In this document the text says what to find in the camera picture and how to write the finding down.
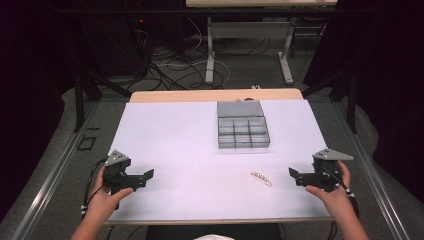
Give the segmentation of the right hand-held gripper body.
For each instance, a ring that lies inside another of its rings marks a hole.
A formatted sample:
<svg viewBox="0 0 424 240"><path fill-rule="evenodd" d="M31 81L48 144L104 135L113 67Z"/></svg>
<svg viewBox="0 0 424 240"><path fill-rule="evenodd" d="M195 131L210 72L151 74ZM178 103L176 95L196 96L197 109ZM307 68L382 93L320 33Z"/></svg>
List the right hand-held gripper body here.
<svg viewBox="0 0 424 240"><path fill-rule="evenodd" d="M352 161L353 156L332 149L323 149L312 155L315 174L318 176L318 188L331 192L337 184L345 187L338 161Z"/></svg>

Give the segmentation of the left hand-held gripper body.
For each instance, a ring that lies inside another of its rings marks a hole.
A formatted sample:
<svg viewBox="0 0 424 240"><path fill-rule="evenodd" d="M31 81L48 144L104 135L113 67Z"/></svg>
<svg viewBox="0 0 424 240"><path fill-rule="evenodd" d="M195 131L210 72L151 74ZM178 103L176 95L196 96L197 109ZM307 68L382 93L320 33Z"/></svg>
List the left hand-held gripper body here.
<svg viewBox="0 0 424 240"><path fill-rule="evenodd" d="M115 194L122 189L137 189L133 179L126 174L126 168L131 165L131 159L117 151L113 150L105 162L103 173L103 185L110 189L111 194Z"/></svg>

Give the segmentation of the person's right hand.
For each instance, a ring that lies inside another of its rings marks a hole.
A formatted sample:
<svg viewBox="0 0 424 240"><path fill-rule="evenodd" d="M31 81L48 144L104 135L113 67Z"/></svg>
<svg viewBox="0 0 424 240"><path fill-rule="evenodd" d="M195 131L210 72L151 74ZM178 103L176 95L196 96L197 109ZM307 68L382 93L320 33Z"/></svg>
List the person's right hand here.
<svg viewBox="0 0 424 240"><path fill-rule="evenodd" d="M305 190L322 201L326 210L336 222L356 217L346 189L341 184L337 184L331 192L311 185L306 186Z"/></svg>

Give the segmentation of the person's left hand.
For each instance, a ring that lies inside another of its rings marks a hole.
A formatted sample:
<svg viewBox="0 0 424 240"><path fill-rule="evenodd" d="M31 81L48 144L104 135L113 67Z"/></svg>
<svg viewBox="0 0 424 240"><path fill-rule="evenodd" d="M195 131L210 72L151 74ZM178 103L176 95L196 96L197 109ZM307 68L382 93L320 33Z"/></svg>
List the person's left hand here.
<svg viewBox="0 0 424 240"><path fill-rule="evenodd" d="M96 178L88 210L84 217L84 220L91 224L104 224L115 211L118 203L134 192L132 188L125 188L110 195L110 190L103 185L104 172L105 167L102 166Z"/></svg>

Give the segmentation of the white table cover sheet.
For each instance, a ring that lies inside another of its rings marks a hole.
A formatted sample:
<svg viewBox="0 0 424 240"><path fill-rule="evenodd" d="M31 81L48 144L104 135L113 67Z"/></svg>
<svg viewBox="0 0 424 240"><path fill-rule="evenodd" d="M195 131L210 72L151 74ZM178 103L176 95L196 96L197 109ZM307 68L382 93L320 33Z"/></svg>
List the white table cover sheet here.
<svg viewBox="0 0 424 240"><path fill-rule="evenodd" d="M129 103L112 146L128 155L127 171L154 170L146 187L121 201L118 224L253 223L328 218L319 199L296 185L289 169L312 171L325 148L305 100L264 100L270 145L220 149L217 105ZM271 187L250 173L266 176Z"/></svg>

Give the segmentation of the grey compartment box with lid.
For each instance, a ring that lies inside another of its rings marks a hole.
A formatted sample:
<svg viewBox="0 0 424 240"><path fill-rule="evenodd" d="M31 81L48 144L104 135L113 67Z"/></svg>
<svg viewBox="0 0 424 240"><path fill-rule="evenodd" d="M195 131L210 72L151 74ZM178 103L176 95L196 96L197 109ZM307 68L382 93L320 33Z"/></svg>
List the grey compartment box with lid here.
<svg viewBox="0 0 424 240"><path fill-rule="evenodd" d="M268 148L270 136L258 100L217 103L220 149Z"/></svg>

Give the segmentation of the black metal stand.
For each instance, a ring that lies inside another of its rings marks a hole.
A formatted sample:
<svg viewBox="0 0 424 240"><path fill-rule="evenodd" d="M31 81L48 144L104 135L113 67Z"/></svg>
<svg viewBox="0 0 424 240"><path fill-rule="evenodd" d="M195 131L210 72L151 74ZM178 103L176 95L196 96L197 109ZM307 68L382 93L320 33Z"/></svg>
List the black metal stand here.
<svg viewBox="0 0 424 240"><path fill-rule="evenodd" d="M130 97L132 93L117 84L111 82L103 75L100 75L93 70L84 66L78 67L74 74L74 90L75 90L75 107L76 107L76 126L74 131L78 132L85 122L85 107L84 96L87 96L91 101L100 101L103 97L98 88L98 84L105 85L111 90Z"/></svg>
<svg viewBox="0 0 424 240"><path fill-rule="evenodd" d="M341 102L344 95L348 97L346 123L353 133L357 133L355 114L358 74L356 71L343 70L337 72L336 74L320 81L315 86L308 87L306 90L302 91L302 96L308 97L314 92L319 91L332 83L336 83L336 87L332 90L330 99L332 102Z"/></svg>

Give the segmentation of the person's dark and white clothing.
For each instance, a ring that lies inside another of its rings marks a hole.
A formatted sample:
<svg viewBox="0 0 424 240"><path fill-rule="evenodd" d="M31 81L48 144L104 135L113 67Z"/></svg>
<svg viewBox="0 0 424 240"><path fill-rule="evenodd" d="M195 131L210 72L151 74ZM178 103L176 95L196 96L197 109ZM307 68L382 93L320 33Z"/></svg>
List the person's dark and white clothing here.
<svg viewBox="0 0 424 240"><path fill-rule="evenodd" d="M195 240L207 235L233 240L283 240L277 224L149 226L146 240Z"/></svg>

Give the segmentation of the dark curtain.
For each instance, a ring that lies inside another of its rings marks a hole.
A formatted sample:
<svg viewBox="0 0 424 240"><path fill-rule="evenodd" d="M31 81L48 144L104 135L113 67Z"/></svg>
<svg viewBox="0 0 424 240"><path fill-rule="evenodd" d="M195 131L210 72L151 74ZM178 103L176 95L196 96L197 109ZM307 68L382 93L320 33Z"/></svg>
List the dark curtain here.
<svg viewBox="0 0 424 240"><path fill-rule="evenodd" d="M38 165L73 87L41 0L0 0L0 222Z"/></svg>
<svg viewBox="0 0 424 240"><path fill-rule="evenodd" d="M424 203L424 0L338 0L304 83L315 87L359 54L357 104L379 140L373 158Z"/></svg>

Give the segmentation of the black cabinet with red light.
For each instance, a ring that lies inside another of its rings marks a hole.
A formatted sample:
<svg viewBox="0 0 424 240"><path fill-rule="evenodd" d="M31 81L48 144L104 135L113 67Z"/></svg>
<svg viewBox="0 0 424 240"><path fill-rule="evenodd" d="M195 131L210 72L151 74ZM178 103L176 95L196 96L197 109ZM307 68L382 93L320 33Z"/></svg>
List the black cabinet with red light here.
<svg viewBox="0 0 424 240"><path fill-rule="evenodd" d="M81 24L104 75L147 74L151 38L137 18L81 18Z"/></svg>

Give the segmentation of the desk with white legs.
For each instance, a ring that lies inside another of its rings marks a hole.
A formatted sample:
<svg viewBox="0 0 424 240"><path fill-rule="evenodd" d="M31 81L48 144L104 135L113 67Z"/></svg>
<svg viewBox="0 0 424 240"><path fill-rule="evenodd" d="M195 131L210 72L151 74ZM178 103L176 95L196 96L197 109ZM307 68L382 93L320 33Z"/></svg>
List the desk with white legs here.
<svg viewBox="0 0 424 240"><path fill-rule="evenodd" d="M200 10L325 10L331 9L338 0L186 0L186 6ZM274 20L271 17L262 17L261 21L235 20L233 12L228 14L230 20L223 21L207 18L207 44L208 58L205 81L212 83L214 80L215 39L282 39L283 50L278 53L283 80L286 84L294 83L287 57L291 42L294 38L297 17L286 17L285 20Z"/></svg>

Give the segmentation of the aluminium floor rail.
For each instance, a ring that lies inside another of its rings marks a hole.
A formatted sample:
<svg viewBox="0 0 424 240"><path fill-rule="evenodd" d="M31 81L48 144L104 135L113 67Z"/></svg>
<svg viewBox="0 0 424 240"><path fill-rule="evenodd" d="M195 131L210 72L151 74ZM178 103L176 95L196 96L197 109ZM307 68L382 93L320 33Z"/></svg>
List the aluminium floor rail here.
<svg viewBox="0 0 424 240"><path fill-rule="evenodd" d="M353 142L355 151L358 153L356 162L360 165L365 179L374 195L377 205L385 219L385 222L394 238L394 240L410 240L410 237L403 226L397 211L385 189L385 185L378 174L372 159L366 153L357 134L355 134L347 123L347 113L342 103L333 103L333 108L341 122L347 135Z"/></svg>
<svg viewBox="0 0 424 240"><path fill-rule="evenodd" d="M42 155L30 181L17 199L16 228L10 240L29 240L67 166L82 139L84 128L96 113L100 103L88 103L83 111L85 120L78 131L73 107L66 107L49 145Z"/></svg>

